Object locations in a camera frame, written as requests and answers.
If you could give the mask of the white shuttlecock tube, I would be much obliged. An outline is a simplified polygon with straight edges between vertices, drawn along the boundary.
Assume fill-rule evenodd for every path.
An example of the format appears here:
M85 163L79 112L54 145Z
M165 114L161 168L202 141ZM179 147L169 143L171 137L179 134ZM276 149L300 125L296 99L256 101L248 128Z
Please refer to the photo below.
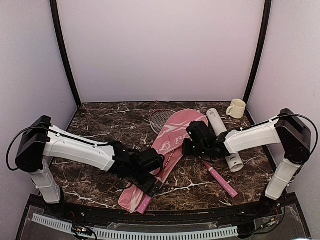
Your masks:
M206 112L207 118L213 128L215 135L218 137L218 141L221 142L221 146L225 147L227 129L215 108L211 108ZM244 163L239 153L229 153L227 149L222 150L222 154L228 164L228 167L232 173L240 171L244 167Z

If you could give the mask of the pink racket cover bag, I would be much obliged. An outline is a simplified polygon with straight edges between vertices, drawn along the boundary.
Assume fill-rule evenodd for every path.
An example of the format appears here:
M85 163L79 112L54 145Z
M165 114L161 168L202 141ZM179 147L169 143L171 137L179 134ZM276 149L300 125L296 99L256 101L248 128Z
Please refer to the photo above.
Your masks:
M157 169L152 172L152 174L156 176L157 183L161 186L165 183L176 164L183 157L182 145L184 139L190 137L187 133L187 128L193 121L203 121L206 125L209 124L209 121L204 114L193 109L184 109L174 113L165 121L163 128L152 145L158 154L165 157L163 169ZM122 209L130 213L138 212L144 214L150 201L150 196L133 185L123 191L118 200L118 204Z

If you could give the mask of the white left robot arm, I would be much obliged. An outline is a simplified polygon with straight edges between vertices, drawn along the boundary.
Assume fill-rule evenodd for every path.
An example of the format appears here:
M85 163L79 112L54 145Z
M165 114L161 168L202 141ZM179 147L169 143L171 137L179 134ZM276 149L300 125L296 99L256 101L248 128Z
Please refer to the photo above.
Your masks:
M67 218L71 208L63 201L63 191L55 182L44 157L62 158L114 174L127 179L149 197L161 187L151 172L163 169L165 157L154 148L139 151L119 141L89 140L52 125L51 118L46 115L16 137L21 138L15 157L16 169L29 174L44 201L51 204L51 210L60 218Z

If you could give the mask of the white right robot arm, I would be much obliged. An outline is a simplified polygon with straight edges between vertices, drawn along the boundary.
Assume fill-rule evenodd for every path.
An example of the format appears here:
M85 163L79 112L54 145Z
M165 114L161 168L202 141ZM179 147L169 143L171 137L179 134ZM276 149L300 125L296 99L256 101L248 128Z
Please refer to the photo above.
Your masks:
M208 123L193 121L186 129L189 137L183 141L182 153L187 156L229 157L256 147L281 144L284 156L268 183L265 198L255 205L255 213L266 217L275 208L287 185L310 159L311 130L301 120L303 116L289 109L256 125L226 130L217 110L207 111Z

